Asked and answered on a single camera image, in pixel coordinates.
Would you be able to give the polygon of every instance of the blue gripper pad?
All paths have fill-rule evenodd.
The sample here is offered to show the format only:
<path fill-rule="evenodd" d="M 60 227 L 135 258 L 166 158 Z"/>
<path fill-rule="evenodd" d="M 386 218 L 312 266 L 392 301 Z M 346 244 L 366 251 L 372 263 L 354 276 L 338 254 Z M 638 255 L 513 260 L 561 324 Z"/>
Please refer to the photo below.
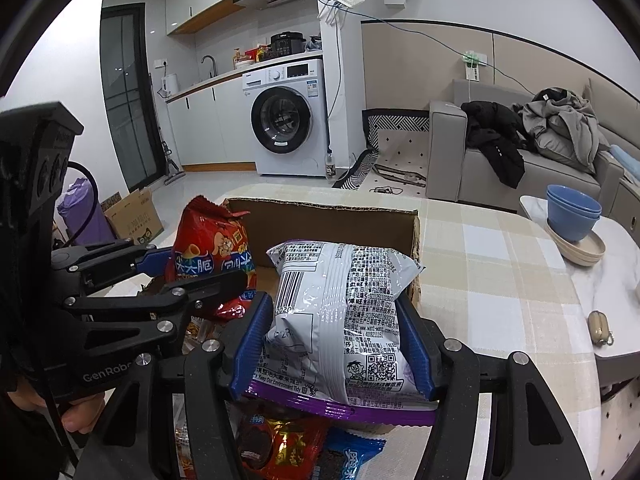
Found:
<path fill-rule="evenodd" d="M 164 275 L 164 268 L 171 257 L 171 247 L 152 249 L 136 260 L 137 272 L 144 272 L 150 278 Z"/>
<path fill-rule="evenodd" d="M 249 311 L 253 310 L 254 314 L 238 345 L 234 358 L 233 377 L 229 384 L 229 390 L 236 399 L 241 397 L 249 387 L 249 382 L 251 382 L 255 368 L 260 360 L 264 335 L 270 329 L 271 321 L 273 320 L 273 300 L 271 296 L 262 294 L 260 298 L 259 295 L 260 293 L 256 294 L 257 301 L 254 300 L 250 307 Z"/>
<path fill-rule="evenodd" d="M 436 391 L 431 378 L 429 353 L 415 326 L 415 323 L 421 322 L 420 315 L 404 293 L 396 300 L 396 313 L 400 329 L 400 351 L 414 373 L 415 387 L 427 400 L 434 400 Z"/>

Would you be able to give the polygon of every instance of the blue snack wrapper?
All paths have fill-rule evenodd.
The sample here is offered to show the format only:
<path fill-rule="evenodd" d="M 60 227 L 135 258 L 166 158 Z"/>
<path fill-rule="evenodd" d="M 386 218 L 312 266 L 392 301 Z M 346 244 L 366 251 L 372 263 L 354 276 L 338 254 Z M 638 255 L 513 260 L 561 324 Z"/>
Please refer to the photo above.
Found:
<path fill-rule="evenodd" d="M 385 444 L 385 440 L 364 438 L 347 433 L 339 428 L 331 428 L 327 433 L 324 447 L 312 478 L 313 480 L 323 480 L 330 477 L 339 478 L 340 480 L 355 480 L 362 464 L 380 453 Z M 322 459 L 325 453 L 334 456 L 341 454 L 343 462 L 340 476 L 335 475 L 335 469 L 330 460 Z M 331 469 L 331 471 L 322 471 L 323 468 Z"/>

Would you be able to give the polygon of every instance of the cardboard carton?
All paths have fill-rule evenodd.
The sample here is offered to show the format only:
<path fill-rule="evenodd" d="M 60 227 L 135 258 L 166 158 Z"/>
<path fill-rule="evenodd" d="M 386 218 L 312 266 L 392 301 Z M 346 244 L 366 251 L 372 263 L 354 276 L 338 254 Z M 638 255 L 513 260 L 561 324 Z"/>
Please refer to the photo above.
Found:
<path fill-rule="evenodd" d="M 104 215 L 118 238 L 132 238 L 136 245 L 148 244 L 164 230 L 148 189 L 133 191 Z"/>

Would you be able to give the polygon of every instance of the checkered tablecloth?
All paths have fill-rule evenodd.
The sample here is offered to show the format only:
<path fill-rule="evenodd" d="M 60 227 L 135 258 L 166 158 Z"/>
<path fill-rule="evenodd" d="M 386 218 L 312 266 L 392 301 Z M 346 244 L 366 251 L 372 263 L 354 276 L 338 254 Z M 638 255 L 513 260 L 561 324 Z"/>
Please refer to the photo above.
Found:
<path fill-rule="evenodd" d="M 600 394 L 593 348 L 564 260 L 526 218 L 490 209 L 404 196 L 257 184 L 226 197 L 418 211 L 421 316 L 476 352 L 525 351 L 564 411 L 590 470 L 600 446 Z M 468 478 L 482 478 L 491 401 L 482 395 Z M 414 478 L 428 428 L 395 428 L 385 451 L 358 478 Z"/>

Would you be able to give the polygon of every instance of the stacked plate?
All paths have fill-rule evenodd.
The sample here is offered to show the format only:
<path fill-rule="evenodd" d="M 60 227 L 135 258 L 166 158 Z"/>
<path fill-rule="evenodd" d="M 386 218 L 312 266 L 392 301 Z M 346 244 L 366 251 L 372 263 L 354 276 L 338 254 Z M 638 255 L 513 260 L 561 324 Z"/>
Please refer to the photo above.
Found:
<path fill-rule="evenodd" d="M 560 254 L 574 264 L 591 267 L 597 264 L 604 256 L 606 245 L 596 233 L 590 231 L 589 234 L 579 242 L 568 242 L 557 234 L 548 224 L 545 223 L 545 231 L 558 246 Z"/>

